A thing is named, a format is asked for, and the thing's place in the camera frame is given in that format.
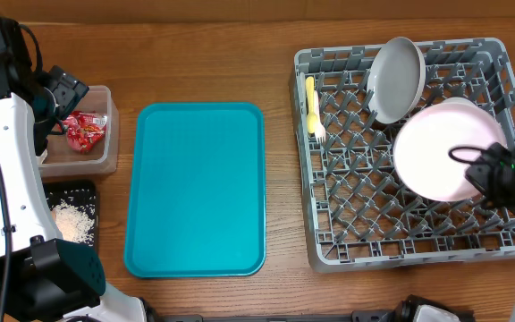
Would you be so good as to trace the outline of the clear plastic waste bin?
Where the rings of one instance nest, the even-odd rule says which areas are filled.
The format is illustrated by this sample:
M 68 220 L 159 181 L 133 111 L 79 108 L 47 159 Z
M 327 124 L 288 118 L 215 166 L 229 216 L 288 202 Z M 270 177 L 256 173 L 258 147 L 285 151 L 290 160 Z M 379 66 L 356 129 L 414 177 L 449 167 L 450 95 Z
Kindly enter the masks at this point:
M 35 157 L 35 117 L 31 106 L 19 96 L 0 98 L 0 162 L 3 174 L 24 181 L 43 177 L 109 174 L 116 170 L 119 117 L 106 86 L 92 86 L 75 108 L 77 114 L 94 114 L 92 125 L 104 128 L 104 137 L 88 152 L 71 148 L 66 135 L 50 136 L 47 157 Z

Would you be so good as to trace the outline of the pink plastic fork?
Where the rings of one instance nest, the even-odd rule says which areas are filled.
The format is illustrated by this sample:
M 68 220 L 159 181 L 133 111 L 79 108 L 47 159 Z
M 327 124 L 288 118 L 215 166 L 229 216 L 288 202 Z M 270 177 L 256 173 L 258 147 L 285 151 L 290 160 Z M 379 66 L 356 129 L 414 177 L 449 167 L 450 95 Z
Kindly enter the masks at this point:
M 314 100 L 314 113 L 315 113 L 315 116 L 317 117 L 315 137 L 316 137 L 317 142 L 319 144 L 321 144 L 321 143 L 325 143 L 326 132 L 325 132 L 325 127 L 321 122 L 321 116 L 320 116 L 320 111 L 319 111 L 319 95 L 316 91 L 314 91 L 313 100 Z

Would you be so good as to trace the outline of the white deep bowl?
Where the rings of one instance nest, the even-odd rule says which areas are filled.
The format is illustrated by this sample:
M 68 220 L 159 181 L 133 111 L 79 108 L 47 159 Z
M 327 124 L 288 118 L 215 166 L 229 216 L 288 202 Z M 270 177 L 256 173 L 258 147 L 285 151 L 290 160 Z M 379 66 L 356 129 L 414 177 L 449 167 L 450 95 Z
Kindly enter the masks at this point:
M 464 97 L 450 97 L 450 98 L 446 98 L 442 103 L 446 103 L 446 104 L 463 104 L 463 105 L 468 105 L 468 106 L 477 106 L 475 103 L 473 103 L 472 101 L 464 98 Z

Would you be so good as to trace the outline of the pink round plate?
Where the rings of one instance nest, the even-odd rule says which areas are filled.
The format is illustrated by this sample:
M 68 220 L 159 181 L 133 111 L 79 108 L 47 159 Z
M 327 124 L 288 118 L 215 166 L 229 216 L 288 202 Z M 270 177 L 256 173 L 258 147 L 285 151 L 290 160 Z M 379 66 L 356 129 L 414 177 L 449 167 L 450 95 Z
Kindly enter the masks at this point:
M 452 160 L 459 146 L 488 148 L 507 140 L 502 126 L 478 106 L 440 103 L 411 116 L 393 144 L 396 173 L 408 189 L 436 201 L 460 201 L 479 194 L 465 178 L 466 164 Z

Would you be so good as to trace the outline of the black food waste tray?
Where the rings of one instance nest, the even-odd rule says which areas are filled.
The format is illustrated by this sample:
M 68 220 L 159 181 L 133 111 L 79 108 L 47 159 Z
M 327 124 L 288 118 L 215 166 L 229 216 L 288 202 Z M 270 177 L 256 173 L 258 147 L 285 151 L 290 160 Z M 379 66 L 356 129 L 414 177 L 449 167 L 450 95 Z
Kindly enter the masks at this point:
M 95 184 L 89 180 L 44 183 L 46 201 L 50 210 L 63 200 L 74 206 L 83 206 L 85 212 L 95 219 L 95 244 L 89 246 L 98 251 L 99 196 Z

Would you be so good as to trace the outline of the yellow plastic spoon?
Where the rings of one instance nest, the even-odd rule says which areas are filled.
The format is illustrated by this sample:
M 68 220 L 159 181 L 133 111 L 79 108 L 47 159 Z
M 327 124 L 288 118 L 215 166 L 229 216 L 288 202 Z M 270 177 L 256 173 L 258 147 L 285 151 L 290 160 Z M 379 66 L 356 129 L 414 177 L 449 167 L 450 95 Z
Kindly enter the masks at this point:
M 308 113 L 306 116 L 306 122 L 308 127 L 308 133 L 314 134 L 317 129 L 318 116 L 315 112 L 315 79 L 312 76 L 306 78 L 306 94 L 308 103 Z

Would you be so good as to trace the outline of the grey shallow bowl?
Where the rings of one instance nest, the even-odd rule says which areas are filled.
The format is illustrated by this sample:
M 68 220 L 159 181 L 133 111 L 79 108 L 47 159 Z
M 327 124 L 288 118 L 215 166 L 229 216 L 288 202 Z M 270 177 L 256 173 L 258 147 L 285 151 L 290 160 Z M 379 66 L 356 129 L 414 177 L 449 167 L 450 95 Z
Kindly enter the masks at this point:
M 418 103 L 424 90 L 426 65 L 417 45 L 405 37 L 389 40 L 378 51 L 369 71 L 368 107 L 379 123 L 395 123 Z

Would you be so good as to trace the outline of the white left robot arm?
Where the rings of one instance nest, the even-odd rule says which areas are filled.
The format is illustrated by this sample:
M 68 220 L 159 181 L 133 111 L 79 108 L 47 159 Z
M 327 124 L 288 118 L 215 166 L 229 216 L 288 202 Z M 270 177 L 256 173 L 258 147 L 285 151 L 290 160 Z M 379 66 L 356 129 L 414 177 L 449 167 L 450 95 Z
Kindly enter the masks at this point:
M 88 92 L 42 68 L 31 30 L 0 16 L 0 318 L 155 321 L 148 303 L 106 281 L 96 251 L 66 241 L 47 205 L 37 157 Z

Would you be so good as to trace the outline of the large red snack wrapper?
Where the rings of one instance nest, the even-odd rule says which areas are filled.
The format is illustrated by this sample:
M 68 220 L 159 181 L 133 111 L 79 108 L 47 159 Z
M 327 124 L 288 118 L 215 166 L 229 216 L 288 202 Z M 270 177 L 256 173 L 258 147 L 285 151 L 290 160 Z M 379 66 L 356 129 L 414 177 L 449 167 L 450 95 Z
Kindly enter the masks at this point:
M 90 152 L 106 136 L 106 114 L 74 111 L 63 121 L 69 147 L 81 154 Z

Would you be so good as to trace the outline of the teal plastic serving tray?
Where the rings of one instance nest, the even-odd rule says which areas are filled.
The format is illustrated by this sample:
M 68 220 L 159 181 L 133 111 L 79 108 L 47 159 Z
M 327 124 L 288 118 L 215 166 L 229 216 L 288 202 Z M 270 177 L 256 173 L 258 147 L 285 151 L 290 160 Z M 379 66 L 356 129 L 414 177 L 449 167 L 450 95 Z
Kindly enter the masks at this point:
M 266 260 L 265 124 L 246 102 L 139 114 L 124 264 L 140 278 L 253 275 Z

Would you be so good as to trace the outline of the white rice pile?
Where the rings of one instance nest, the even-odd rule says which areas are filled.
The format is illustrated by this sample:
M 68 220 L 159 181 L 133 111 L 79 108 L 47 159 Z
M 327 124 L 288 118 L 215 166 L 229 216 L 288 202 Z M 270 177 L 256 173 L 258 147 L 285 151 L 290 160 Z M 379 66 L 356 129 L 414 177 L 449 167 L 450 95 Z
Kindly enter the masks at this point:
M 95 219 L 85 212 L 83 206 L 74 206 L 62 201 L 51 209 L 51 215 L 63 239 L 93 246 L 95 244 Z

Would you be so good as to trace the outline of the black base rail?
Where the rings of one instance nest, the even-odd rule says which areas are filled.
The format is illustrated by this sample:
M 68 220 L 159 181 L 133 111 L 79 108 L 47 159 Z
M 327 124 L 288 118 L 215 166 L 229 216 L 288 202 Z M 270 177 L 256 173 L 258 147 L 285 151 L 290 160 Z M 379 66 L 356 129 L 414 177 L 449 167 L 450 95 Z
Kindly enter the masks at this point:
M 201 315 L 161 316 L 159 322 L 394 322 L 393 310 L 360 310 L 337 315 L 203 317 Z

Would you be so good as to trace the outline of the grey plastic dishwasher rack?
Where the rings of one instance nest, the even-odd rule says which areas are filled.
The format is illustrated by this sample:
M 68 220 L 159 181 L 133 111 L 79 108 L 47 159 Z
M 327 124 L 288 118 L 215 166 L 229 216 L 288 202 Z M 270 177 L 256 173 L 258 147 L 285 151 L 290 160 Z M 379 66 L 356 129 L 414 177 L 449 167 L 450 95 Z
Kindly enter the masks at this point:
M 399 123 L 381 125 L 368 104 L 376 45 L 320 47 L 293 58 L 290 93 L 301 167 L 308 261 L 320 273 L 436 262 L 515 258 L 515 216 L 480 198 L 424 199 L 393 167 Z M 325 143 L 303 131 L 299 73 L 315 79 Z

